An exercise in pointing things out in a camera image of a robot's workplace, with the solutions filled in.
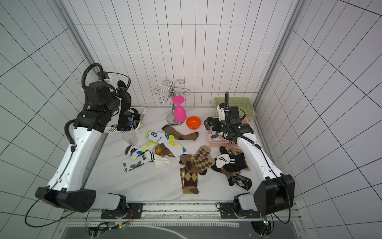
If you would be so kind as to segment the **white sock grey pattern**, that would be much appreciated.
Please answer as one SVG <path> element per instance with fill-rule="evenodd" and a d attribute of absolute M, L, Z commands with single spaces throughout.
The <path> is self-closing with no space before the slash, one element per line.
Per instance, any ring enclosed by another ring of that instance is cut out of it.
<path fill-rule="evenodd" d="M 223 141 L 222 133 L 212 133 L 209 135 L 210 141 Z"/>

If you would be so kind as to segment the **black sock white logo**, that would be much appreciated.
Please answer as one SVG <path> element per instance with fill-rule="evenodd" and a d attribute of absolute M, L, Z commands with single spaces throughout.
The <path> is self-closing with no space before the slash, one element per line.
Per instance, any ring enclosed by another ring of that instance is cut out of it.
<path fill-rule="evenodd" d="M 117 129 L 119 131 L 129 131 L 129 127 L 127 124 L 129 123 L 128 115 L 130 115 L 130 107 L 131 107 L 131 95 L 127 91 L 127 86 L 126 84 L 118 80 L 117 82 L 117 92 L 119 93 L 119 98 L 121 99 L 121 109 L 119 113 L 119 118 L 118 118 L 118 124 L 117 124 Z"/>

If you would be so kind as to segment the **black striped sock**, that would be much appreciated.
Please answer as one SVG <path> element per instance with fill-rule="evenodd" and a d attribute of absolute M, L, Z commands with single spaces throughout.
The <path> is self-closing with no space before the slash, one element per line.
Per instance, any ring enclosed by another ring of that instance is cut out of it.
<path fill-rule="evenodd" d="M 131 128 L 138 128 L 138 125 L 140 123 L 141 114 L 137 109 L 132 108 L 132 121 L 131 121 Z"/>

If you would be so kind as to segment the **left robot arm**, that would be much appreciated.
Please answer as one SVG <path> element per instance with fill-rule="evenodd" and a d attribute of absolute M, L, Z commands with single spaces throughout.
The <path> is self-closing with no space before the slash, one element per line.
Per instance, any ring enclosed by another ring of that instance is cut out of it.
<path fill-rule="evenodd" d="M 69 146 L 48 185 L 36 190 L 38 200 L 81 213 L 89 210 L 113 211 L 119 217 L 127 213 L 125 196 L 97 193 L 83 187 L 88 162 L 107 124 L 122 103 L 131 104 L 127 93 L 129 85 L 121 84 L 120 88 L 116 88 L 107 79 L 108 73 L 99 63 L 85 69 L 81 78 L 84 107 L 75 119 L 64 126 Z"/>

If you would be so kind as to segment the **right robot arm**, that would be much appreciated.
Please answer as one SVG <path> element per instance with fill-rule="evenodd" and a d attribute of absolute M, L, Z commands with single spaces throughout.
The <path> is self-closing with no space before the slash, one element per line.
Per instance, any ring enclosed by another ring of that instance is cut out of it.
<path fill-rule="evenodd" d="M 234 197 L 231 206 L 219 206 L 223 217 L 266 218 L 279 211 L 291 211 L 295 181 L 285 175 L 260 146 L 253 129 L 244 123 L 238 106 L 229 104 L 229 93 L 217 107 L 218 117 L 208 117 L 204 126 L 211 138 L 233 143 L 220 146 L 212 168 L 226 175 L 231 186 L 238 185 L 246 193 Z"/>

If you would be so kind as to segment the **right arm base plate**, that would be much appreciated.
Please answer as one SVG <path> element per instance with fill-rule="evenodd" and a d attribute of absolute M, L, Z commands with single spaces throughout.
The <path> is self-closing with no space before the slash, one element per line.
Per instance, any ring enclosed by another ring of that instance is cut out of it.
<path fill-rule="evenodd" d="M 260 213 L 254 210 L 243 210 L 237 203 L 218 202 L 216 204 L 222 219 L 259 219 Z"/>

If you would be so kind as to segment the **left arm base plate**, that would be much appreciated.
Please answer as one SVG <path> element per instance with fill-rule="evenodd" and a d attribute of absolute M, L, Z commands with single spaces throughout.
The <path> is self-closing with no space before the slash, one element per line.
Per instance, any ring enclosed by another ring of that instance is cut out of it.
<path fill-rule="evenodd" d="M 126 203 L 123 207 L 116 210 L 102 210 L 100 218 L 110 220 L 128 220 L 132 217 L 133 219 L 140 219 L 143 206 L 143 203 Z"/>

